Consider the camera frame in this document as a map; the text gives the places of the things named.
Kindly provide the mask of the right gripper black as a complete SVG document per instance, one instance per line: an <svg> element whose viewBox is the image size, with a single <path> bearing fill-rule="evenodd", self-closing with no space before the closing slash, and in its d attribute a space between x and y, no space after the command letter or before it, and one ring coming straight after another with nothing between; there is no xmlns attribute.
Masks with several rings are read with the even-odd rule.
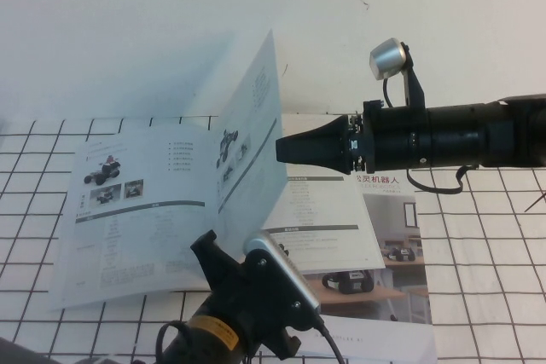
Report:
<svg viewBox="0 0 546 364"><path fill-rule="evenodd" d="M276 141L276 158L292 165L314 165L349 175L354 170L380 171L429 165L429 113L425 107L383 107L366 101L363 112L350 116L351 161L347 116L304 118L289 122L288 134Z"/></svg>

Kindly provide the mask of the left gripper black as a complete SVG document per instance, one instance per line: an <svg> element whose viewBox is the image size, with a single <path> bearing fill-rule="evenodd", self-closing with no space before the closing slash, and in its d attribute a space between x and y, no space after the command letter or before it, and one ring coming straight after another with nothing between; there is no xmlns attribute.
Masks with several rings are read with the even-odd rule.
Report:
<svg viewBox="0 0 546 364"><path fill-rule="evenodd" d="M245 269L216 243L209 230L190 247L212 291L213 315L238 332L245 360L260 347L277 358L296 356L301 342L287 328L301 328L301 291L274 269Z"/></svg>

